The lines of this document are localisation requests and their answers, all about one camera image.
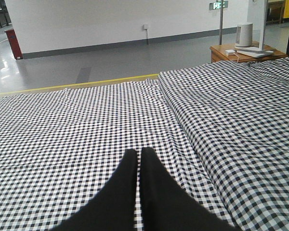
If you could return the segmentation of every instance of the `wooden nightstand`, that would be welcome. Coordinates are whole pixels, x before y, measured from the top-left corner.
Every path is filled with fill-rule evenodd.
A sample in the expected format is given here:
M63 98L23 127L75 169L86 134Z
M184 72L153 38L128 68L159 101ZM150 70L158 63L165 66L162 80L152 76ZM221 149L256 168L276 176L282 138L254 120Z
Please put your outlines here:
M258 46L259 43L258 42L253 42L252 43L253 46ZM226 61L236 61L238 57L235 55L231 55L231 56L227 56L225 54L225 50L235 50L235 44L231 43L231 44L222 44L222 45L215 45L215 46L211 46L210 50L211 50L211 63L217 62L217 61L221 61L221 60L226 60ZM262 62L262 61L267 61L267 60L274 60L274 59L280 59L280 58L285 58L287 57L287 55L281 51L276 50L273 47L270 47L268 45L264 46L265 50L270 50L270 51L274 51L274 53L270 56L266 56L266 57L262 57L262 58L253 58L247 55L243 55L243 54L239 54L236 53L236 55L239 56L239 63L246 63L246 62L250 62L250 61L258 61L258 62Z

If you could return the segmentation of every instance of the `bed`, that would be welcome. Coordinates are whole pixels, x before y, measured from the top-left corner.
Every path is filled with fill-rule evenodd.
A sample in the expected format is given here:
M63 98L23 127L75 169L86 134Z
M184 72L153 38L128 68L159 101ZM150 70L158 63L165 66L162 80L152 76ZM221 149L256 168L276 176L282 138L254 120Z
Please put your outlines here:
M142 147L229 224L289 230L289 57L1 99L0 230L51 229Z

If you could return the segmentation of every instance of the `green sign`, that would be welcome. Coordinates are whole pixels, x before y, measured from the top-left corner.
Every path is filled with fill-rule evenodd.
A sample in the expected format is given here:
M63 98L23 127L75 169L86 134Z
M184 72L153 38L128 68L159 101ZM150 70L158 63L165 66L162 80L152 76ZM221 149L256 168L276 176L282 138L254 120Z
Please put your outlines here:
M221 1L210 3L210 11L219 10L222 7ZM223 1L223 7L228 8L228 1Z

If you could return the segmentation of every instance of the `lamp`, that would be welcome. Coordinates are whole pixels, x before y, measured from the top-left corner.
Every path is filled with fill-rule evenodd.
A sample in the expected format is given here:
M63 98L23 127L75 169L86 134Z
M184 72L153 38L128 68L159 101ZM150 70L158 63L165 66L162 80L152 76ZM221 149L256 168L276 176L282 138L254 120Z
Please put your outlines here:
M264 56L268 56L273 54L273 51L266 51L264 49L264 35L265 35L265 25L266 25L266 12L267 12L267 3L268 0L261 0L263 2L263 20L262 20L262 28L260 30L260 40L259 47L247 47L242 49L237 49L237 53L248 55L254 58L260 58Z

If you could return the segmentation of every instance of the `shiny floor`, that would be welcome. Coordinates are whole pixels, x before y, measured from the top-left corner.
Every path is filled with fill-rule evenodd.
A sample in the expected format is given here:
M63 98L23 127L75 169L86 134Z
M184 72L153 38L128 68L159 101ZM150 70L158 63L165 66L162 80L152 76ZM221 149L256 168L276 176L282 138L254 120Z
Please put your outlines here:
M209 63L209 47L219 40L212 36L16 61L4 33L12 27L0 29L0 93L189 68ZM270 25L265 43L285 52L288 36L289 23ZM259 39L259 31L253 39ZM233 42L235 34L223 36L223 43Z

